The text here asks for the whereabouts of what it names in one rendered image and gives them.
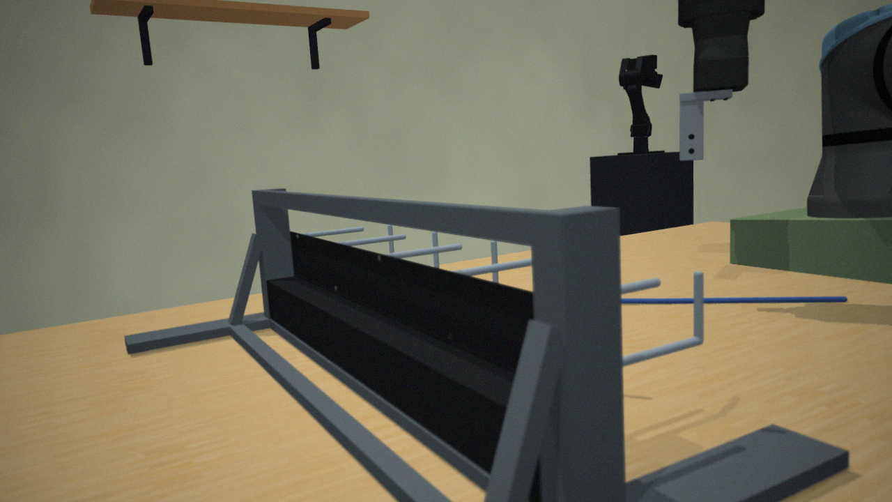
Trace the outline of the blue cable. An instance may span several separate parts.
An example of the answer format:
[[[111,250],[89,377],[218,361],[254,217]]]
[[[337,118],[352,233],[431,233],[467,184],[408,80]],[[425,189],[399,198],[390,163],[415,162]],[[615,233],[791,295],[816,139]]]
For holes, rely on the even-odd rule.
[[[838,302],[847,302],[847,298],[845,296],[816,296],[816,298],[704,298],[704,304]],[[622,298],[622,304],[693,304],[693,298]]]

